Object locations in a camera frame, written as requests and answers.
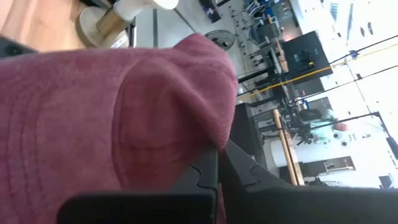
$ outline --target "cable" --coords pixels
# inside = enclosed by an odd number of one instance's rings
[[[381,41],[376,42],[376,43],[374,43],[374,44],[371,44],[371,45],[368,45],[368,46],[366,46],[366,47],[363,47],[363,48],[361,48],[361,49],[359,49],[359,50],[354,50],[353,52],[350,52],[349,54],[346,54],[346,55],[342,56],[341,58],[336,59],[336,60],[330,62],[330,64],[333,64],[333,63],[335,63],[335,62],[338,62],[338,61],[340,61],[341,59],[346,58],[346,57],[352,55],[353,53],[358,53],[358,52],[360,52],[360,51],[362,51],[362,50],[365,50],[365,49],[367,49],[367,48],[373,47],[373,46],[375,46],[375,45],[377,45],[377,44],[381,44],[381,43],[383,43],[383,42],[385,42],[385,41],[387,41],[387,40],[391,40],[391,39],[394,39],[394,38],[396,38],[396,37],[398,37],[398,35],[395,35],[395,36],[393,36],[393,37],[390,37],[390,38],[381,40]]]
[[[356,81],[358,81],[358,80],[362,80],[362,79],[367,78],[367,77],[371,77],[371,76],[373,76],[373,75],[377,75],[377,74],[379,74],[379,73],[388,71],[388,70],[393,69],[393,68],[396,68],[396,67],[398,67],[398,65],[395,65],[395,66],[392,66],[392,67],[389,67],[389,68],[385,68],[385,69],[383,69],[383,70],[380,70],[380,71],[375,72],[375,73],[373,73],[373,74],[367,75],[367,76],[365,76],[365,77],[362,77],[362,78],[359,78],[359,79],[350,81],[350,82],[348,82],[348,83],[344,83],[344,84],[342,84],[342,85],[340,85],[340,86],[333,87],[333,88],[331,88],[331,89],[329,89],[329,90],[325,90],[325,91],[323,91],[323,92],[321,92],[321,93],[316,93],[316,94],[312,94],[312,95],[309,95],[309,96],[305,96],[305,97],[303,97],[303,98],[301,98],[301,99],[299,99],[299,100],[293,100],[292,103],[296,103],[296,102],[298,102],[298,101],[300,101],[300,100],[305,100],[305,99],[307,99],[307,98],[309,98],[309,97],[317,96],[317,95],[319,95],[319,94],[326,93],[326,92],[328,92],[328,91],[332,91],[332,90],[334,90],[334,89],[336,89],[336,88],[339,88],[339,87],[348,85],[348,84],[350,84],[350,83],[356,82]]]
[[[263,88],[263,89],[261,89],[261,90],[259,90],[259,91],[256,91],[256,92],[254,92],[254,93],[251,93],[250,95],[240,96],[240,100],[243,100],[243,99],[245,99],[245,98],[252,97],[252,96],[254,96],[254,95],[258,94],[258,93],[262,93],[263,91],[267,91],[267,90],[270,90],[270,89],[272,89],[272,88],[275,88],[275,87],[278,87],[278,86],[281,86],[281,85],[285,85],[285,84],[287,84],[287,83],[291,83],[291,82],[300,80],[300,79],[305,78],[305,77],[309,77],[309,76],[311,76],[311,75],[314,75],[314,74],[323,72],[323,71],[325,71],[325,70],[328,70],[328,69],[331,69],[331,68],[335,68],[335,67],[337,67],[337,66],[339,66],[339,65],[342,65],[342,64],[345,64],[345,63],[354,61],[354,60],[359,60],[359,59],[361,59],[361,58],[365,58],[365,57],[367,57],[367,56],[369,56],[369,55],[372,55],[372,54],[381,52],[381,51],[383,51],[383,50],[387,50],[387,49],[393,48],[393,47],[395,47],[395,46],[397,46],[397,45],[398,45],[398,44],[394,44],[394,45],[391,45],[391,46],[389,46],[389,47],[386,47],[386,48],[383,48],[383,49],[380,49],[380,50],[373,51],[373,52],[368,53],[368,54],[366,54],[366,55],[362,55],[362,56],[357,57],[357,58],[352,58],[352,59],[350,59],[350,60],[337,63],[336,65],[331,65],[331,66],[328,66],[328,67],[325,67],[325,68],[321,68],[321,69],[316,70],[316,71],[314,71],[314,72],[310,72],[310,73],[304,74],[304,75],[302,75],[302,76],[293,78],[293,79],[291,79],[291,80],[287,80],[287,81],[284,81],[284,82],[277,83],[277,84],[275,84],[275,85],[271,85],[271,86],[269,86],[269,87],[267,87],[267,88]]]
[[[361,48],[361,49],[359,49],[359,50],[355,50],[354,52],[358,53],[358,52],[360,52],[360,51],[362,51],[362,50],[368,49],[368,48],[370,48],[370,47],[373,47],[373,46],[375,46],[375,45],[377,45],[377,44],[381,44],[381,43],[383,43],[383,42],[385,42],[385,41],[387,41],[387,40],[391,40],[391,39],[394,39],[394,38],[396,38],[396,37],[398,37],[398,35],[395,35],[395,36],[393,36],[393,37],[390,37],[390,38],[381,40],[381,41],[376,42],[376,43],[374,43],[374,44],[371,44],[371,45],[368,45],[368,46],[366,46],[366,47],[363,47],[363,48]],[[344,59],[344,58],[346,58],[346,57],[348,57],[348,56],[350,56],[350,55],[352,55],[352,54],[353,54],[352,52],[351,52],[350,54],[346,54],[346,55],[342,56],[341,58],[336,59],[336,60],[330,62],[329,64],[336,63],[336,62],[340,61],[341,59]],[[251,71],[251,72],[249,72],[249,73],[258,72],[258,71],[261,71],[261,70],[262,70],[262,69],[257,69],[257,70]],[[236,76],[238,77],[238,76],[240,76],[240,75],[247,75],[247,73],[245,72],[245,73],[242,73],[242,74],[238,74],[238,75],[236,75]]]

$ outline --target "floor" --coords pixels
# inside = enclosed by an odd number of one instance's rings
[[[81,49],[78,0],[1,0],[0,34],[41,52]]]
[[[187,22],[193,27],[192,30],[175,11],[157,11],[157,27],[158,27],[158,47],[172,47],[186,36],[199,32],[206,34],[207,32],[224,29],[235,34],[235,23],[231,17],[231,9],[241,9],[242,0],[230,0],[230,2],[220,7],[222,19],[212,24],[209,18],[203,12],[199,1],[184,0],[180,1],[177,10]],[[146,9],[137,16],[137,46],[138,47],[155,47],[153,39],[154,27],[153,20],[154,11]],[[243,55],[238,47],[238,41],[227,51],[231,60],[235,64],[236,74],[242,75],[258,70],[251,63],[247,55]]]

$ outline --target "maroon baseball cap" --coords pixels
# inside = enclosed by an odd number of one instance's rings
[[[168,189],[210,142],[224,148],[236,88],[199,34],[0,61],[1,223],[53,223],[79,192]]]

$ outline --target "gold metal base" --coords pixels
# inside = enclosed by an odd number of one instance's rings
[[[124,30],[116,38],[105,38],[97,29],[97,22],[106,11],[98,7],[86,7],[77,18],[76,31],[87,47],[129,47],[127,32]]]

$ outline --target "wooden pole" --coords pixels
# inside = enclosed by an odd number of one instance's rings
[[[276,127],[279,129],[279,138],[280,138],[280,141],[282,142],[282,147],[284,148],[284,153],[285,153],[285,157],[286,157],[287,168],[288,168],[289,174],[290,174],[290,179],[291,179],[293,185],[297,185],[296,175],[293,170],[293,162],[289,156],[289,152],[288,152],[289,148],[286,145],[286,139],[285,139],[285,135],[283,133],[284,130],[282,130],[282,124],[280,123],[279,118],[280,118],[280,114],[279,114],[278,109],[274,109],[275,124],[276,124]]]

